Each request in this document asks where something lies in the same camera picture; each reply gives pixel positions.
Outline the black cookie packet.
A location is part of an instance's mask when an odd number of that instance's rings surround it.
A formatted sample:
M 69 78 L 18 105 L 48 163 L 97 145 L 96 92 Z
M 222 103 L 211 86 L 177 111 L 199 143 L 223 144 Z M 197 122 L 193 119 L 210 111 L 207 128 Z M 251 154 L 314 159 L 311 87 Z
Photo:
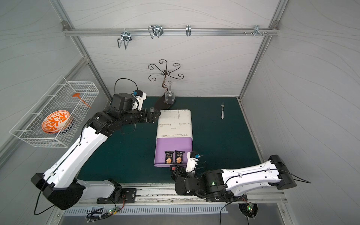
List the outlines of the black cookie packet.
M 165 164 L 171 165 L 173 163 L 173 155 L 175 151 L 165 151 Z
M 175 164 L 183 164 L 183 155 L 184 155 L 184 151 L 175 151 L 175 156 L 174 156 L 174 163 Z

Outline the purple drawer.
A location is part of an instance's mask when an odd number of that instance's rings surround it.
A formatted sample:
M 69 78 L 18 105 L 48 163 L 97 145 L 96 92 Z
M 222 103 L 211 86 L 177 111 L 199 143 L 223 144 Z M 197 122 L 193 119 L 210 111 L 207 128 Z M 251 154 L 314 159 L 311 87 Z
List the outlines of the purple drawer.
M 173 138 L 156 138 L 156 147 L 155 147 L 155 157 L 154 157 L 154 166 L 159 168 L 169 167 L 170 165 L 165 164 L 165 151 L 183 151 L 183 164 L 187 164 L 187 153 L 193 150 L 193 138 L 186 137 L 173 137 Z

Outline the white drawer cabinet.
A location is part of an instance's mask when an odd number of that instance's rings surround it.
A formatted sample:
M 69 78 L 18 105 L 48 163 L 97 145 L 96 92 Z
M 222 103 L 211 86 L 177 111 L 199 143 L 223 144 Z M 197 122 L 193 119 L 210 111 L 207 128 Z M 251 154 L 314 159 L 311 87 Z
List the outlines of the white drawer cabinet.
M 156 138 L 193 138 L 190 110 L 161 110 L 160 113 Z

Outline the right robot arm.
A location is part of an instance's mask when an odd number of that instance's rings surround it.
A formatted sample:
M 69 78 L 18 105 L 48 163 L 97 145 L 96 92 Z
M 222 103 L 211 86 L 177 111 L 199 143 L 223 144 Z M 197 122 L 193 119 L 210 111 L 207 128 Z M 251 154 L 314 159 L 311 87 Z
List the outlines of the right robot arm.
M 271 155 L 259 165 L 240 169 L 218 169 L 197 173 L 198 159 L 188 159 L 187 167 L 170 167 L 175 192 L 179 196 L 195 196 L 208 202 L 244 201 L 249 191 L 276 187 L 278 190 L 297 186 L 279 155 Z

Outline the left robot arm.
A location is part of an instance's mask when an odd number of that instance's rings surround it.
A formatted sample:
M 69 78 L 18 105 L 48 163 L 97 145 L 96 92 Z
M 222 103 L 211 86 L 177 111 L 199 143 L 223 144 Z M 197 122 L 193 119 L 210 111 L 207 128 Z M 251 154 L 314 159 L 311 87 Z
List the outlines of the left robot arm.
M 76 178 L 82 166 L 115 131 L 136 123 L 155 123 L 161 112 L 142 107 L 146 94 L 140 90 L 132 94 L 114 94 L 110 106 L 96 113 L 83 127 L 79 138 L 46 172 L 33 175 L 31 182 L 40 193 L 61 210 L 79 201 L 102 198 L 117 202 L 122 186 L 114 180 L 83 181 Z

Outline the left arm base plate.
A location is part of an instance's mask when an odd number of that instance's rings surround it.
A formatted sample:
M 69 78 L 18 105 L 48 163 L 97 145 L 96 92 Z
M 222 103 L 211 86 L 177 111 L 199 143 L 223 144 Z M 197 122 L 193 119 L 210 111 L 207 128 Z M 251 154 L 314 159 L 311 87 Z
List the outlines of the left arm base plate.
M 134 203 L 137 194 L 136 188 L 117 188 L 108 198 L 98 198 L 97 204 Z

